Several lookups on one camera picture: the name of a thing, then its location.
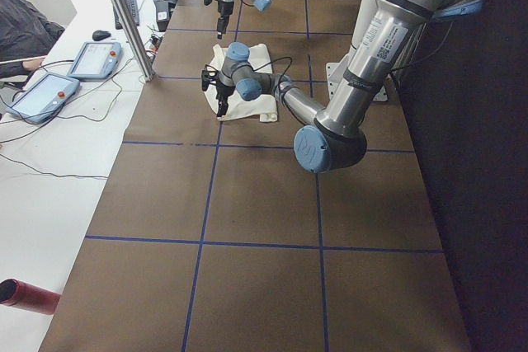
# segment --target metal pole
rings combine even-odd
[[[132,13],[126,6],[125,0],[111,1],[113,6],[115,7],[115,10],[117,11],[117,15],[120,18],[121,25],[123,26],[126,38],[130,43],[130,47],[132,47],[132,52],[134,53],[134,56],[139,63],[139,66],[141,67],[141,71],[143,72],[145,81],[149,82],[150,80],[152,80],[154,71],[152,69],[150,59],[149,57],[147,57],[147,53],[143,46],[143,42],[141,41],[141,37],[139,36],[138,29],[135,26]]]

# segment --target red object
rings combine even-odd
[[[26,284],[16,279],[0,283],[0,304],[27,311],[53,315],[60,300],[60,294]]]

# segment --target black cable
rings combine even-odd
[[[206,68],[211,68],[211,69],[213,69],[215,72],[219,72],[219,70],[218,70],[217,68],[215,68],[214,66],[209,65],[208,63],[205,64],[205,67],[206,67]]]
[[[244,6],[255,7],[255,6],[253,6],[252,4],[249,4],[249,3],[244,2],[244,0],[240,0],[240,2],[241,2]]]
[[[13,109],[12,108],[12,105],[8,105],[2,98],[2,96],[0,96],[0,101],[2,101],[2,103],[6,106],[6,107],[9,107],[10,109],[14,110],[17,114],[18,114],[18,119],[16,120],[11,120],[11,121],[4,121],[2,124],[8,124],[8,123],[14,123],[16,121],[25,121],[27,124],[32,124],[32,125],[38,125],[39,123],[33,123],[31,122],[29,119],[33,118],[33,117],[36,117],[36,116],[40,116],[40,115],[48,115],[50,113],[53,113],[55,110],[53,111],[45,111],[44,113],[39,113],[38,115],[29,115],[27,117],[24,117],[22,114],[20,114],[16,109]]]
[[[389,72],[389,76],[390,76],[390,79],[393,81],[393,84],[394,84],[394,87],[396,88],[396,91],[399,91],[399,88],[400,88],[399,80],[398,80],[398,78],[396,76],[394,76],[394,72],[390,71]]]
[[[44,128],[47,124],[49,124],[51,121],[53,121],[54,117],[51,117],[49,120],[47,120],[45,123],[43,123],[41,126],[39,126],[39,128],[35,128],[33,129],[31,132],[25,134],[25,135],[22,135],[22,136],[19,136],[18,138],[13,138],[13,139],[8,139],[8,140],[3,140],[3,141],[0,141],[0,143],[9,143],[9,142],[14,142],[18,139],[22,139],[22,138],[25,138],[26,136],[29,136],[31,134],[34,134],[36,131],[38,131],[39,129],[41,128]]]
[[[265,66],[267,66],[268,64],[271,64],[271,63],[274,63],[276,61],[279,61],[279,60],[282,60],[282,59],[288,59],[290,61],[290,63],[288,64],[288,66],[286,67],[286,69],[284,69],[284,72],[282,72],[282,74],[280,75],[279,77],[279,81],[277,82],[277,84],[273,87],[273,96],[275,96],[275,91],[276,89],[278,88],[279,89],[279,98],[280,98],[280,103],[282,103],[284,105],[284,107],[286,109],[288,109],[288,111],[291,113],[291,115],[294,116],[294,119],[296,119],[297,121],[299,121],[302,125],[304,125],[304,123],[299,119],[299,117],[297,117],[297,115],[292,111],[292,109],[288,106],[288,103],[286,101],[284,101],[284,97],[282,95],[282,92],[281,92],[281,88],[280,88],[280,84],[282,82],[282,79],[284,78],[284,76],[286,75],[286,73],[288,72],[288,69],[290,69],[291,65],[293,64],[294,62],[294,59],[291,58],[291,57],[282,57],[282,58],[278,58],[278,59],[274,59],[273,61],[271,61],[270,63],[267,63],[265,65],[262,65],[260,68],[264,68]]]
[[[117,98],[118,98],[119,95],[121,95],[121,93],[123,92],[123,86],[121,86],[116,80],[114,80],[114,77],[115,77],[115,76],[112,76],[112,77],[110,78],[110,80],[112,80],[112,82],[113,82],[114,84],[116,84],[116,85],[119,87],[119,91],[118,91],[117,94],[114,96],[114,98],[111,100],[110,105],[108,106],[108,109],[106,110],[106,113],[105,113],[105,115],[103,115],[102,118],[100,118],[100,119],[93,119],[93,118],[91,118],[91,117],[88,117],[87,115],[70,115],[70,116],[67,116],[67,117],[64,117],[64,116],[58,115],[57,118],[58,118],[58,119],[62,119],[62,120],[86,119],[86,120],[93,121],[93,122],[95,122],[95,123],[101,123],[102,121],[104,121],[104,120],[106,119],[106,117],[108,117],[108,115],[110,114],[110,110],[112,109],[112,106],[116,103]]]
[[[52,172],[43,172],[43,171],[39,171],[38,169],[32,167],[31,165],[27,165],[25,162],[17,161],[17,160],[13,160],[12,158],[9,158],[8,156],[4,156],[3,154],[0,154],[0,157],[5,158],[6,160],[8,160],[8,161],[10,161],[10,162],[14,162],[14,163],[16,163],[16,164],[23,165],[24,167],[28,167],[28,168],[30,168],[32,171],[35,171],[35,172],[37,172],[38,174],[40,174],[40,175],[44,175],[44,176],[53,176],[53,177],[58,177],[58,178],[63,178],[63,177],[76,177],[76,178],[78,178],[78,179],[98,179],[98,180],[106,180],[106,179],[108,179],[108,176],[101,176],[101,175],[74,175],[74,174],[69,174],[69,175],[57,175],[57,174],[52,173]]]
[[[49,62],[49,63],[45,63],[44,65],[40,65],[37,69],[35,70],[32,70],[26,77],[26,80],[24,81],[24,86],[27,84],[27,82],[30,81],[30,79],[33,77],[33,75],[35,74],[35,72],[37,70],[40,70],[40,69],[44,69],[46,72],[48,72],[48,69],[46,69],[46,67],[49,67],[51,65],[55,65],[57,63],[72,63],[74,60],[73,59],[62,59],[60,61],[54,61],[54,62]]]
[[[115,72],[114,74],[112,74],[109,78],[107,78],[104,82],[102,82],[101,84],[99,84],[97,87],[95,88],[92,88],[90,91],[87,91],[85,93],[83,93],[82,95],[79,95],[79,96],[76,96],[75,98],[73,98],[71,101],[69,101],[68,103],[72,103],[72,102],[75,102],[77,99],[80,99],[82,98],[83,96],[86,96],[92,92],[94,92],[95,90],[101,88],[105,83],[109,82],[113,77],[117,76],[118,73],[120,73],[121,71],[123,71],[123,69],[125,69],[128,64],[133,60],[134,58],[128,58],[125,62],[125,64],[123,65],[123,67],[121,69],[119,69],[117,72]]]
[[[403,66],[400,66],[400,67],[397,67],[397,68],[393,68],[393,69],[391,69],[391,72],[396,72],[398,70],[402,70],[402,69],[405,69],[405,68],[410,68],[411,66],[415,66],[415,65],[418,65],[419,63],[427,61],[430,57],[432,57],[438,51],[440,51],[440,49],[444,46],[444,44],[446,43],[447,37],[449,36],[449,33],[451,32],[451,28],[452,27],[453,27],[453,22],[451,22],[449,24],[449,28],[447,28],[447,32],[445,33],[444,38],[442,39],[442,42],[440,42],[438,47],[436,47],[436,49],[432,53],[430,53],[429,55],[427,55],[427,56],[425,56],[425,57],[423,57],[421,59],[418,59],[418,60],[416,60],[414,62],[408,63],[407,65],[403,65]]]
[[[262,66],[259,66],[258,68],[253,69],[253,70],[255,70],[255,72],[256,72],[257,70],[261,70],[262,68],[265,68],[268,65],[272,65],[275,62],[284,61],[285,59],[290,61],[290,64],[288,65],[288,67],[286,68],[286,70],[283,73],[283,74],[286,74],[286,71],[290,68],[291,64],[294,62],[293,58],[291,58],[291,57],[280,57],[280,58],[277,58],[277,59],[273,59],[272,61],[270,61],[268,63],[264,63]]]

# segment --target wire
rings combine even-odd
[[[211,69],[213,69],[214,71],[219,72],[219,70],[218,70],[217,68],[215,68],[214,66],[209,65],[208,63],[205,64],[205,67],[206,67],[206,68],[211,68]]]
[[[30,74],[27,75],[26,80],[24,81],[24,86],[27,84],[27,82],[30,81],[30,79],[33,77],[33,75],[35,74],[36,71],[38,71],[40,69],[44,69],[46,72],[48,72],[48,69],[46,69],[46,68],[49,67],[49,66],[57,65],[57,63],[73,63],[73,61],[74,61],[73,59],[63,59],[63,60],[60,60],[60,61],[54,61],[54,62],[49,62],[49,63],[45,63],[43,65],[40,65],[37,69],[32,70],[30,72]]]
[[[244,0],[240,0],[240,2],[241,2],[244,6],[255,7],[255,6],[253,6],[252,4],[249,4],[249,3],[244,2]]]
[[[16,164],[20,164],[20,165],[23,165],[24,167],[28,167],[30,168],[32,171],[35,171],[37,172],[38,174],[40,175],[43,175],[43,176],[53,176],[53,177],[58,177],[58,178],[64,178],[64,177],[76,177],[78,179],[98,179],[98,180],[106,180],[108,179],[108,176],[101,176],[101,175],[74,175],[74,174],[68,174],[68,175],[57,175],[55,173],[52,173],[52,172],[43,172],[43,171],[39,171],[38,169],[32,167],[31,165],[27,165],[25,162],[22,162],[22,161],[17,161],[17,160],[13,160],[12,158],[9,158],[8,156],[4,156],[3,154],[0,154],[0,157],[10,161],[10,162],[14,162]]]
[[[73,98],[71,101],[69,101],[68,103],[72,103],[72,102],[75,102],[77,99],[80,99],[82,98],[83,96],[86,96],[92,92],[94,92],[96,89],[99,89],[101,88],[101,86],[103,86],[105,83],[109,82],[114,76],[117,76],[118,73],[120,73],[121,71],[123,71],[123,69],[125,69],[129,63],[133,60],[134,58],[129,58],[126,60],[125,64],[123,65],[123,67],[121,69],[119,69],[117,72],[115,72],[111,77],[107,78],[104,82],[102,82],[101,84],[99,84],[97,87],[95,88],[92,88],[90,91],[87,91],[85,93],[83,93],[82,95],[79,95],[79,96],[76,96],[75,98]]]
[[[115,94],[114,98],[111,100],[110,105],[108,106],[108,109],[106,110],[106,113],[105,113],[105,115],[102,116],[102,118],[93,119],[91,117],[88,117],[87,115],[70,115],[70,116],[66,116],[66,117],[58,115],[57,118],[58,119],[63,119],[63,120],[86,119],[86,120],[93,121],[95,123],[101,123],[102,121],[104,121],[106,119],[106,117],[108,117],[108,115],[110,114],[110,110],[112,109],[113,105],[117,102],[117,98],[123,92],[123,86],[121,86],[118,82],[116,82],[116,80],[114,80],[114,77],[115,76],[112,76],[111,80],[112,80],[112,82],[114,84],[116,84],[119,87],[119,91],[117,92],[117,94]]]
[[[293,58],[291,58],[291,57],[280,57],[280,58],[277,58],[277,59],[273,59],[272,61],[270,61],[268,63],[264,63],[262,66],[259,66],[258,68],[254,69],[254,70],[256,72],[258,70],[261,70],[262,68],[265,68],[268,65],[272,65],[272,64],[274,64],[276,62],[279,62],[279,61],[284,61],[285,59],[289,60],[290,64],[288,65],[287,69],[283,73],[282,77],[284,77],[284,74],[286,74],[286,71],[290,68],[291,64],[294,62]]]
[[[445,33],[444,35],[444,38],[442,39],[442,42],[440,42],[440,44],[438,45],[438,47],[436,47],[436,49],[430,53],[429,55],[421,58],[421,59],[418,59],[414,62],[411,62],[411,63],[408,63],[407,65],[403,65],[403,66],[400,66],[398,68],[393,68],[391,69],[391,72],[396,72],[398,70],[402,70],[402,69],[405,69],[405,68],[410,68],[412,66],[415,66],[415,65],[418,65],[419,63],[422,63],[422,62],[425,62],[427,61],[430,57],[432,57],[433,55],[435,55],[436,53],[438,53],[438,51],[440,51],[440,49],[444,46],[444,44],[446,43],[447,41],[447,37],[449,36],[449,33],[451,32],[451,28],[453,27],[453,22],[451,22],[449,24],[449,27],[447,28],[447,32]]]
[[[400,88],[399,80],[398,80],[398,78],[394,75],[394,72],[393,72],[393,71],[390,71],[390,72],[389,72],[389,76],[390,76],[390,79],[392,80],[392,82],[393,82],[393,84],[394,84],[394,88],[396,88],[396,91],[399,91],[399,88]]]
[[[35,128],[33,129],[31,132],[25,134],[25,135],[22,135],[22,136],[19,136],[18,138],[13,138],[13,139],[8,139],[8,140],[3,140],[3,141],[0,141],[0,143],[9,143],[9,142],[14,142],[16,140],[19,140],[19,139],[22,139],[22,138],[25,138],[26,136],[29,136],[31,134],[34,134],[36,131],[38,131],[39,129],[42,129],[44,128],[47,124],[49,124],[51,121],[53,121],[54,117],[50,118],[49,120],[47,120],[45,123],[43,123],[41,126],[39,126],[38,128]]]

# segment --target white cloth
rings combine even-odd
[[[224,64],[225,55],[228,49],[223,49],[219,45],[213,47],[214,58],[210,62],[213,68],[220,70]],[[254,67],[259,68],[265,63],[270,62],[270,54],[267,51],[266,45],[255,45],[249,49],[249,60],[248,62]],[[271,65],[267,65],[259,72],[273,73]],[[216,114],[218,111],[218,101],[216,99],[216,88],[215,86],[209,85],[209,88],[205,92],[205,97],[211,106],[212,111]],[[262,123],[273,123],[277,121],[277,104],[275,98],[272,95],[260,95],[256,100],[246,102],[240,97],[238,92],[235,90],[234,94],[229,97],[229,108],[225,116],[220,117],[220,121],[242,119],[251,115],[260,115],[260,121]]]

